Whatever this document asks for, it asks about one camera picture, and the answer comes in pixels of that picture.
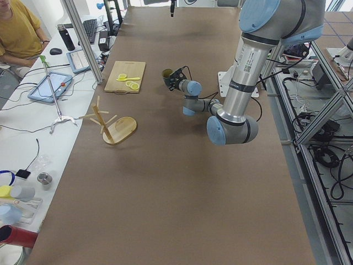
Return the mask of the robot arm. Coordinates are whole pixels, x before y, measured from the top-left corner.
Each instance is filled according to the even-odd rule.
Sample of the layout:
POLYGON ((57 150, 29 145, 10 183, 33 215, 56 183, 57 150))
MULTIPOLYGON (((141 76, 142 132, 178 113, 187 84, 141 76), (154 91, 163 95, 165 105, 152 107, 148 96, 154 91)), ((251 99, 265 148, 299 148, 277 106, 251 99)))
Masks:
POLYGON ((201 99, 202 86, 183 70, 166 69, 170 91, 184 93, 183 113, 209 112, 207 134, 215 145, 243 144, 258 133, 256 120, 245 114, 268 53, 278 44, 293 45, 318 39, 323 32, 325 1, 246 1, 239 15, 242 31, 228 91, 223 103, 201 99))

